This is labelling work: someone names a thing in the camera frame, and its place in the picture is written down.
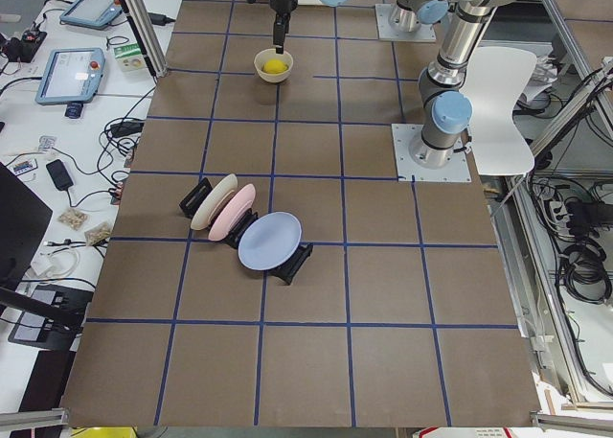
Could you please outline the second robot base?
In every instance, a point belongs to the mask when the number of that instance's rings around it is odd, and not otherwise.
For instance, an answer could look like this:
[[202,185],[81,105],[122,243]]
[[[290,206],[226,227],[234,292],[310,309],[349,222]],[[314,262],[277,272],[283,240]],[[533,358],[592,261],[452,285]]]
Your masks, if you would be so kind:
[[420,15],[429,1],[396,0],[392,4],[376,4],[378,38],[384,41],[434,43],[432,24],[420,22]]

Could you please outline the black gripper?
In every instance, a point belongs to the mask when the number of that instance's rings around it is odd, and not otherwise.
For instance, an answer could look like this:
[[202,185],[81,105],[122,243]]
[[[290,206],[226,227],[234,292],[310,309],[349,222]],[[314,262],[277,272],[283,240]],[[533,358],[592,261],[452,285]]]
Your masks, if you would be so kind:
[[[269,5],[275,12],[293,12],[298,6],[298,0],[269,0]],[[273,24],[273,46],[279,55],[284,53],[285,38],[289,30],[289,14],[277,13]]]

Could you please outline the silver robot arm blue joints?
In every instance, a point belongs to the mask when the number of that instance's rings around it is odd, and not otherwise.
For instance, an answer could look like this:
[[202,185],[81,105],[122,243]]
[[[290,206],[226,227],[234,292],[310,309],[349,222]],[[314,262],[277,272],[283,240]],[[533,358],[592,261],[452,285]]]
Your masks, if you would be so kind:
[[[320,0],[330,7],[346,1]],[[459,92],[465,81],[468,61],[495,10],[516,0],[421,1],[456,4],[437,57],[420,74],[419,89],[425,120],[420,136],[409,145],[411,158],[417,164],[438,169],[446,165],[472,115],[469,99]]]

